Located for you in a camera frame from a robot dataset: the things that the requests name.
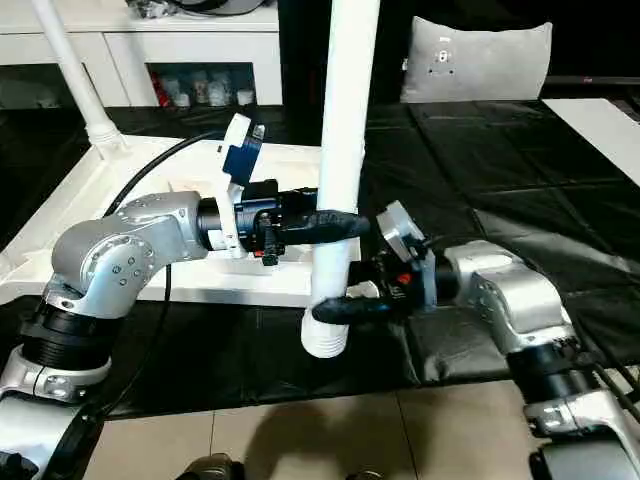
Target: white pvc pipe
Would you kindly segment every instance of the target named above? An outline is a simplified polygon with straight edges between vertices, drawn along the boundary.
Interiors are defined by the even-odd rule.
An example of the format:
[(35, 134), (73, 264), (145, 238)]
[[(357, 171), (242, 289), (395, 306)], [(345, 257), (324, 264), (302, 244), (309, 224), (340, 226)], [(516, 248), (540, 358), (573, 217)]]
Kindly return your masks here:
[(122, 136), (102, 107), (89, 75), (64, 29), (52, 0), (31, 0), (47, 40), (53, 49), (62, 75), (80, 109), (92, 145), (122, 146)]
[[(319, 210), (357, 209), (379, 11), (380, 0), (333, 0)], [(312, 306), (344, 295), (349, 262), (348, 241), (314, 247)], [(346, 346), (348, 330), (316, 321), (308, 308), (302, 319), (302, 345), (316, 357), (335, 357)]]

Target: black cable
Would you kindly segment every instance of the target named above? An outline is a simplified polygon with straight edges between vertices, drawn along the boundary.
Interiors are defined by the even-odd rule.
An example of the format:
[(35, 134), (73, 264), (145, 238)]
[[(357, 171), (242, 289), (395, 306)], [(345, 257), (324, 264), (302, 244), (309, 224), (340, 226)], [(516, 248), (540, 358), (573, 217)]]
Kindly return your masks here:
[[(118, 209), (118, 207), (120, 206), (120, 204), (127, 197), (127, 195), (129, 195), (129, 193), (131, 193), (131, 191), (135, 188), (135, 186), (144, 177), (146, 177), (154, 168), (156, 168), (158, 165), (163, 163), (172, 155), (175, 155), (176, 153), (178, 153), (180, 150), (183, 150), (188, 146), (193, 145), (196, 142), (199, 142), (200, 140), (210, 138), (214, 136), (216, 133), (217, 132), (215, 131), (209, 131), (192, 138), (187, 138), (182, 142), (175, 144), (173, 147), (169, 148), (168, 150), (166, 150), (165, 152), (161, 153), (156, 158), (151, 160), (147, 165), (144, 166), (144, 168), (142, 168), (138, 173), (136, 173), (133, 176), (133, 178), (129, 180), (129, 182), (127, 182), (127, 184), (122, 188), (122, 190), (120, 190), (118, 195), (116, 195), (116, 197), (113, 199), (113, 201), (107, 208), (106, 212), (104, 213), (104, 217), (114, 214)], [(170, 306), (171, 306), (171, 265), (167, 265), (165, 267), (165, 286), (164, 286), (164, 299), (162, 302), (162, 312), (160, 312), (160, 317), (158, 318), (158, 323), (156, 325), (155, 332), (151, 337), (151, 342), (149, 343), (149, 346), (147, 347), (145, 355), (142, 361), (140, 362), (140, 364), (138, 365), (138, 368), (136, 369), (133, 376), (129, 379), (125, 387), (122, 389), (118, 397), (115, 398), (112, 402), (108, 403), (107, 405), (104, 405), (99, 408), (99, 413), (101, 415), (103, 416), (109, 415), (113, 411), (113, 409), (120, 402), (122, 402), (122, 400), (126, 398), (126, 396), (131, 391), (131, 388), (133, 387), (133, 385), (136, 383), (138, 378), (140, 378), (140, 376), (142, 375), (142, 372), (145, 370), (147, 364), (149, 363), (149, 360), (151, 359), (152, 353), (155, 350), (156, 345), (160, 341), (160, 336), (162, 334), (162, 331), (164, 330), (164, 324), (166, 323)]]
[(129, 182), (122, 188), (122, 190), (120, 190), (120, 193), (116, 195), (116, 198), (113, 199), (113, 202), (111, 202), (111, 205), (109, 205), (109, 208), (107, 208), (107, 211), (104, 213), (104, 216), (108, 217), (109, 215), (116, 213), (116, 210), (118, 209), (122, 201), (126, 198), (127, 195), (129, 195), (129, 193), (131, 193), (131, 190), (133, 190), (133, 188), (138, 183), (140, 183), (140, 180), (146, 177), (154, 168), (156, 168), (158, 165), (164, 162), (167, 158), (171, 157), (172, 155), (175, 155), (180, 150), (187, 148), (189, 145), (193, 145), (194, 143), (199, 142), (200, 140), (209, 138), (216, 133), (217, 132), (215, 131), (209, 131), (192, 138), (187, 138), (186, 140), (183, 140), (180, 143), (175, 144), (169, 150), (161, 153), (156, 158), (151, 160), (147, 165), (145, 165), (145, 167), (142, 170), (136, 173), (133, 176), (133, 178), (129, 180)]
[(143, 359), (138, 364), (138, 368), (136, 369), (135, 373), (129, 379), (129, 381), (124, 386), (120, 394), (113, 401), (111, 401), (107, 405), (100, 408), (101, 415), (104, 415), (105, 417), (108, 416), (113, 411), (113, 409), (116, 408), (120, 404), (120, 402), (122, 402), (127, 397), (127, 395), (129, 394), (129, 392), (131, 391), (135, 383), (138, 381), (138, 379), (142, 375), (142, 372), (144, 372), (144, 370), (146, 369), (147, 365), (149, 364), (149, 361), (151, 360), (151, 357), (153, 356), (153, 351), (155, 350), (156, 346), (158, 345), (158, 342), (160, 341), (160, 336), (162, 334), (162, 331), (164, 330), (164, 324), (166, 323), (170, 306), (171, 306), (171, 265), (169, 264), (165, 267), (165, 287), (164, 287), (164, 299), (162, 302), (162, 312), (160, 312), (160, 316), (158, 317), (158, 323), (156, 324), (156, 329), (153, 332), (153, 336), (151, 337), (149, 346), (147, 347), (147, 350), (144, 354)]
[[(502, 244), (503, 242), (500, 242), (500, 241), (489, 240), (482, 237), (472, 237), (470, 235), (450, 235), (450, 236), (442, 235), (442, 236), (434, 237), (428, 240), (427, 245), (432, 248), (434, 245), (437, 245), (438, 243), (442, 243), (443, 241), (453, 242), (453, 241), (471, 241), (471, 240), (487, 240), (487, 241), (493, 242), (496, 245), (520, 257), (533, 270), (539, 272), (540, 274), (544, 275), (547, 278), (551, 278), (550, 275), (548, 275), (539, 264), (532, 261), (527, 256), (522, 255), (522, 253), (519, 252), (517, 248), (514, 248), (512, 245), (504, 245)], [(576, 318), (573, 318), (571, 321), (572, 321), (572, 325), (576, 333), (576, 336), (580, 340), (580, 345), (583, 351), (586, 351), (591, 355), (593, 355), (594, 359), (597, 358), (598, 352), (594, 351), (594, 349), (591, 346), (591, 343), (593, 343), (593, 345), (595, 345), (595, 347), (598, 350), (600, 350), (605, 360), (613, 368), (615, 368), (620, 373), (620, 375), (622, 375), (622, 377), (626, 380), (626, 382), (632, 388), (632, 391), (629, 394), (625, 394), (620, 389), (620, 387), (616, 385), (616, 383), (609, 376), (609, 374), (605, 371), (604, 367), (597, 361), (594, 363), (594, 369), (598, 374), (598, 376), (607, 385), (607, 387), (609, 387), (611, 392), (618, 398), (618, 401), (620, 402), (622, 407), (625, 410), (628, 410), (631, 416), (633, 416), (633, 418), (640, 424), (640, 410), (638, 410), (638, 408), (634, 405), (634, 402), (632, 401), (632, 400), (640, 399), (640, 383), (635, 378), (633, 378), (633, 375), (631, 374), (629, 369), (625, 367), (622, 364), (622, 362), (620, 362), (620, 360), (618, 360), (618, 358), (611, 351), (611, 349), (605, 343), (603, 343), (597, 337), (597, 335), (595, 335), (584, 324), (584, 322), (582, 322), (580, 318), (576, 317)]]
[(609, 387), (609, 390), (618, 398), (618, 401), (622, 405), (622, 407), (627, 410), (631, 416), (635, 419), (636, 422), (640, 424), (640, 412), (636, 408), (636, 406), (631, 403), (631, 400), (627, 398), (625, 393), (616, 385), (609, 374), (605, 371), (605, 369), (599, 363), (594, 364), (594, 368), (598, 376), (602, 379), (602, 381)]

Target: white pipe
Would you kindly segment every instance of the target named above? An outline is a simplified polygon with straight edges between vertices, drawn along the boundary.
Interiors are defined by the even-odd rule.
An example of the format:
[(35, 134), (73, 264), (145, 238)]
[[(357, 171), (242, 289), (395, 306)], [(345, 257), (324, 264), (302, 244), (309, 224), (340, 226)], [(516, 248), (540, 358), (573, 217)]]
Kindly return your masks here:
[(109, 148), (124, 146), (122, 135), (102, 107), (89, 75), (78, 58), (52, 0), (31, 0), (62, 75), (80, 109), (89, 141), (104, 154)]
[[(379, 11), (380, 0), (333, 0), (319, 210), (354, 213), (357, 209)], [(348, 241), (314, 248), (312, 306), (344, 295), (349, 262)], [(348, 330), (316, 321), (308, 308), (302, 319), (302, 345), (316, 357), (335, 357), (346, 346)]]

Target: gray cushion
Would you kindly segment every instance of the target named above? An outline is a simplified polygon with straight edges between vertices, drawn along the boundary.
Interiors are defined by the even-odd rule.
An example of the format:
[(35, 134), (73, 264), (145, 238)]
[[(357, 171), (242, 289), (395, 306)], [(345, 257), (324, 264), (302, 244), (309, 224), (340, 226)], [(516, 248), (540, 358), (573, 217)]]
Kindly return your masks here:
[(529, 30), (462, 31), (419, 17), (403, 102), (537, 98), (551, 58), (551, 23)]

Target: black cylinder joint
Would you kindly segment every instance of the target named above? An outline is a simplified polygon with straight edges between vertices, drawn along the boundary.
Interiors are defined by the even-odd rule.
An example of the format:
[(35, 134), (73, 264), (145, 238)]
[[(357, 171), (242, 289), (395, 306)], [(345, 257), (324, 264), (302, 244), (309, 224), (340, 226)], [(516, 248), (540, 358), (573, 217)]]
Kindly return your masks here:
[(579, 361), (575, 338), (525, 348), (507, 355), (507, 364), (527, 403), (587, 393), (599, 388), (591, 368)]
[(22, 355), (30, 362), (60, 370), (91, 370), (105, 365), (122, 319), (76, 315), (42, 303), (23, 322)]

